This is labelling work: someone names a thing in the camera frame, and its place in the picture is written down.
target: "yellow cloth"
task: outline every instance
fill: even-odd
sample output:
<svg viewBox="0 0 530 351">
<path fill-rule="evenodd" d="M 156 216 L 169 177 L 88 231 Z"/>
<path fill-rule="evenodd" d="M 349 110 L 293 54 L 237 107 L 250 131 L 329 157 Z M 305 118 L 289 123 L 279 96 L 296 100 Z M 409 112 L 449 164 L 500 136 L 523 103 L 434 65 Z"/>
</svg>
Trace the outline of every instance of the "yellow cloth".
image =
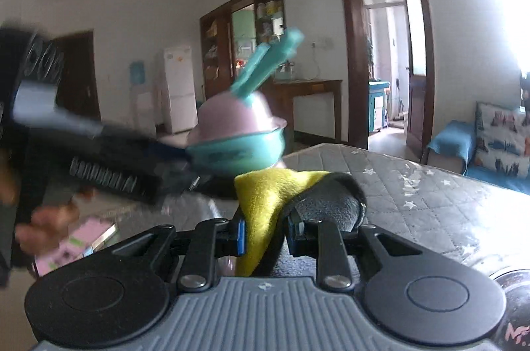
<svg viewBox="0 0 530 351">
<path fill-rule="evenodd" d="M 294 196 L 312 187 L 328 172 L 265 169 L 239 175 L 235 190 L 246 220 L 246 252 L 236 263 L 237 276 L 250 276 L 276 228 L 278 214 Z"/>
</svg>

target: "blue sofa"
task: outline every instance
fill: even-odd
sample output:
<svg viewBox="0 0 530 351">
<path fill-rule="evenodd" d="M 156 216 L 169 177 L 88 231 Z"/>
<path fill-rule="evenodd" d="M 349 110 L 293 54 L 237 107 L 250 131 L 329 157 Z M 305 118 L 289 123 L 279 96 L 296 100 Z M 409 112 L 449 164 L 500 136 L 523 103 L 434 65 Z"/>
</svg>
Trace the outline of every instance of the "blue sofa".
<svg viewBox="0 0 530 351">
<path fill-rule="evenodd" d="M 499 174 L 494 170 L 475 166 L 473 164 L 475 148 L 476 134 L 474 124 L 451 121 L 427 145 L 423 161 L 427 162 L 427 164 L 435 165 L 429 160 L 431 152 L 445 158 L 458 158 L 462 161 L 461 174 L 530 195 L 530 177 L 526 179 L 510 177 Z"/>
</svg>

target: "human hand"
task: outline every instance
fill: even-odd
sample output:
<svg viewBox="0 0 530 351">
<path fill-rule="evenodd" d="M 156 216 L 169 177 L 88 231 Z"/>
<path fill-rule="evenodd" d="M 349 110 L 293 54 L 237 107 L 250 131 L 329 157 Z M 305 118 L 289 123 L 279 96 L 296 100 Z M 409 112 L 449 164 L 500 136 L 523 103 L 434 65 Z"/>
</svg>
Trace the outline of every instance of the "human hand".
<svg viewBox="0 0 530 351">
<path fill-rule="evenodd" d="M 85 199 L 94 195 L 94 190 L 79 193 Z M 7 165 L 7 157 L 0 152 L 0 202 L 13 205 L 18 201 L 19 188 L 12 171 Z M 59 206 L 41 206 L 33 211 L 30 224 L 18 224 L 15 239 L 22 251 L 40 256 L 59 246 L 68 236 L 68 226 L 79 219 L 79 208 L 73 200 Z"/>
</svg>

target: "teal bowl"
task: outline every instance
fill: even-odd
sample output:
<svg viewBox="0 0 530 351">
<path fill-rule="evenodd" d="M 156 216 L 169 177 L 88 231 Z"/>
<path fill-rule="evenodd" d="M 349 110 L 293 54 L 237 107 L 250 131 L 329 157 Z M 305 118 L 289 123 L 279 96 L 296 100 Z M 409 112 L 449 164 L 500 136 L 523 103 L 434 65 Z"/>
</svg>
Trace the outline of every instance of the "teal bowl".
<svg viewBox="0 0 530 351">
<path fill-rule="evenodd" d="M 284 153 L 283 129 L 188 146 L 195 168 L 220 176 L 237 176 L 274 166 Z"/>
</svg>

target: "gray quilted tablecloth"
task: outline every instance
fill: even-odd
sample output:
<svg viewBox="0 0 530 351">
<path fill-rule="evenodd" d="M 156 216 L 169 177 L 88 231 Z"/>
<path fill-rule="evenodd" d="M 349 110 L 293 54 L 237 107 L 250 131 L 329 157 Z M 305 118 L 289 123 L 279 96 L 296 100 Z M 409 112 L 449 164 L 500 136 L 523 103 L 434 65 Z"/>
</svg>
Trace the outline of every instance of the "gray quilted tablecloth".
<svg viewBox="0 0 530 351">
<path fill-rule="evenodd" d="M 344 145 L 314 146 L 284 162 L 299 171 L 352 174 L 367 196 L 367 221 L 488 275 L 509 266 L 530 268 L 529 196 Z M 236 208 L 237 202 L 184 194 L 158 207 L 129 203 L 110 216 L 123 239 L 163 223 L 193 229 L 204 219 L 231 218 Z M 307 273 L 301 269 L 295 274 Z"/>
</svg>

